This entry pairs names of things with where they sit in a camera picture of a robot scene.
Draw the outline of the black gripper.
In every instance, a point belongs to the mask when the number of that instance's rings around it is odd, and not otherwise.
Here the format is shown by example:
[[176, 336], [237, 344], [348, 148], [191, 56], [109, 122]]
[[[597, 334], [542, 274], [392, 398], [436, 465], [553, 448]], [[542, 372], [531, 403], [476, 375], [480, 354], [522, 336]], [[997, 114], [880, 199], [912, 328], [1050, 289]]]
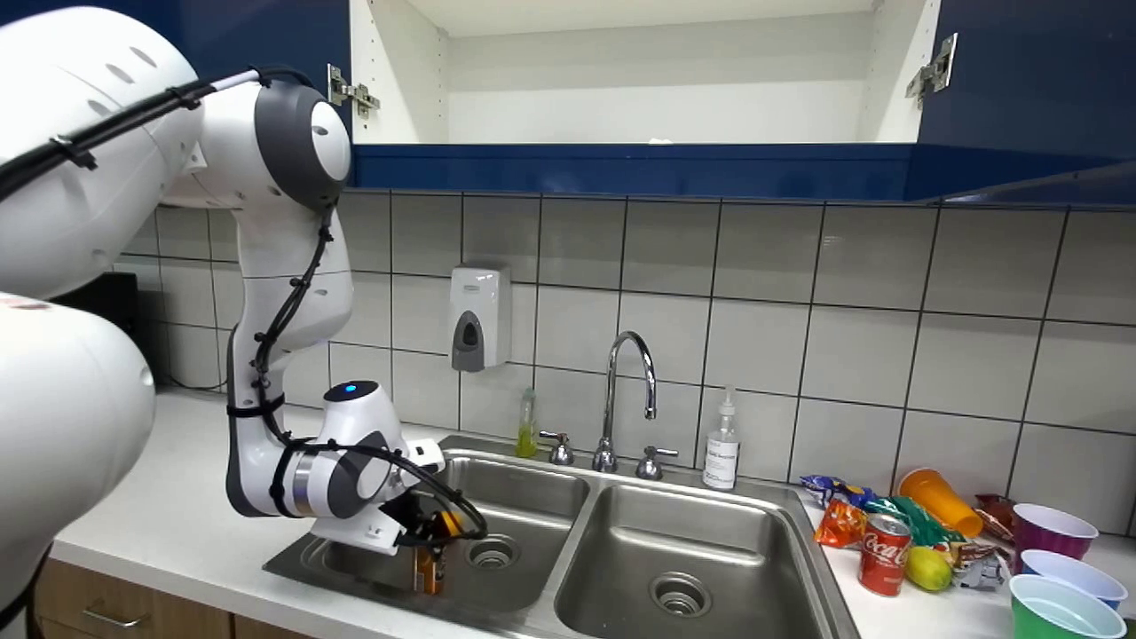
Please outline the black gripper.
[[451, 548], [476, 536], [476, 517], [451, 497], [409, 491], [387, 504], [402, 548]]

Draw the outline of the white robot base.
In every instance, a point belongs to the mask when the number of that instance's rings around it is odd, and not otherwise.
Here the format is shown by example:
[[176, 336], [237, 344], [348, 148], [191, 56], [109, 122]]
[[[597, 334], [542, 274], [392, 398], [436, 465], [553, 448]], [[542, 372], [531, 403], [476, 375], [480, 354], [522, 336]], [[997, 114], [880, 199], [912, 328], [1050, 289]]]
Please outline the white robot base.
[[53, 536], [138, 462], [155, 385], [105, 316], [0, 300], [0, 639], [30, 639], [30, 600]]

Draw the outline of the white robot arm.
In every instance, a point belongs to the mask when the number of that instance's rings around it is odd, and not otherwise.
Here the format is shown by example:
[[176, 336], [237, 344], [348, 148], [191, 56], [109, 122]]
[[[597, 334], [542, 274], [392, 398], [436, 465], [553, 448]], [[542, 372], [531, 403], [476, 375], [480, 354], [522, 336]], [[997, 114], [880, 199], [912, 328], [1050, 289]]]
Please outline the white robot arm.
[[5, 486], [48, 539], [137, 465], [152, 422], [138, 344], [69, 300], [150, 263], [167, 321], [205, 334], [228, 396], [234, 510], [397, 554], [480, 539], [484, 515], [409, 442], [387, 392], [344, 381], [325, 429], [284, 425], [284, 365], [352, 314], [337, 218], [352, 136], [284, 73], [205, 80], [146, 23], [56, 7], [0, 29]]

